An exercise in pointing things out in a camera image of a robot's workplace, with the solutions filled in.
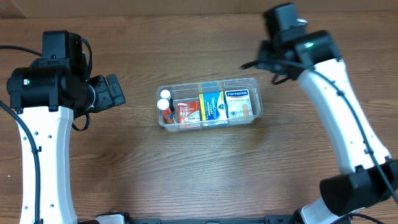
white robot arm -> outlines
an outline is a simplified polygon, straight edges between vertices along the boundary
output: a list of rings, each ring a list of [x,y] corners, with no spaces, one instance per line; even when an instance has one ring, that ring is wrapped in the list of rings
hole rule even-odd
[[[345,97],[358,115],[377,162],[385,164],[391,160],[389,151],[378,140],[355,97],[349,84],[344,61],[331,59],[318,63],[315,65],[315,71],[333,80],[335,85],[345,93]],[[305,70],[297,80],[319,112],[335,149],[340,174],[355,173],[358,167],[363,169],[374,167],[371,157],[364,152],[366,146],[358,125],[345,101],[336,94],[336,90],[310,70]],[[340,218],[330,212],[322,197],[303,207],[301,216],[306,224],[329,224]]]
[[[87,64],[82,43],[90,51]],[[14,46],[0,46],[15,49]],[[11,108],[0,103],[19,124],[22,143],[23,199],[20,224],[78,223],[70,192],[71,129],[84,131],[89,113],[125,103],[115,75],[90,78],[92,52],[88,42],[65,30],[43,33],[43,54],[29,68],[17,68],[7,82]],[[78,129],[73,120],[86,116]],[[122,223],[112,214],[83,223]]]

red box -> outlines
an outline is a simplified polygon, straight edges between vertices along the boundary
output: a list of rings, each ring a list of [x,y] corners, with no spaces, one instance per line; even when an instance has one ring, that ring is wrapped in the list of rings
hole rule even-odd
[[[194,123],[200,121],[200,106],[199,101],[179,102],[178,103],[178,122],[179,123]],[[196,127],[200,124],[193,124],[192,126],[184,126],[184,128]]]

blue box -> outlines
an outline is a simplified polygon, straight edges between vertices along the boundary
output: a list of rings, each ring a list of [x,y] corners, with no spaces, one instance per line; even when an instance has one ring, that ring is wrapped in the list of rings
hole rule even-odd
[[[206,125],[212,124],[226,124],[226,106],[224,100],[224,93],[222,91],[214,93],[204,93],[199,95],[201,120],[202,121],[219,121],[215,123],[206,123]]]

white box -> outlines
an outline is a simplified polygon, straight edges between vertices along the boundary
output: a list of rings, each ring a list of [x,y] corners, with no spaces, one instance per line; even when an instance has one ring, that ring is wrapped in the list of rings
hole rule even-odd
[[[253,116],[249,90],[225,91],[228,118],[250,118]]]

black mount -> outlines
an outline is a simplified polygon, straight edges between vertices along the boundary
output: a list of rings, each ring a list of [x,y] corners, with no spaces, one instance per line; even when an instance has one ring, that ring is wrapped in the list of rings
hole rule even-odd
[[[82,43],[90,51],[89,64]],[[92,52],[87,40],[66,30],[46,31],[42,58],[30,67],[15,69],[7,81],[10,107],[21,114],[26,107],[48,106],[49,111],[58,111],[64,106],[73,110],[74,118],[86,115],[87,128],[89,113],[126,102],[116,75],[90,78],[91,69]]]
[[[264,20],[269,40],[261,42],[257,59],[242,65],[243,69],[256,66],[258,69],[271,71],[276,74],[273,83],[280,84],[282,82],[276,81],[279,75],[285,76],[284,81],[296,80],[303,69],[279,65],[275,63],[276,60],[297,62],[312,70],[319,62],[341,58],[340,51],[327,31],[307,33],[306,21],[298,18],[293,3],[268,10],[264,13]]]
[[[391,187],[398,189],[398,161],[380,165]],[[377,167],[356,168],[348,175],[337,175],[320,182],[320,191],[329,210],[338,216],[346,215],[359,208],[369,208],[391,197]]]

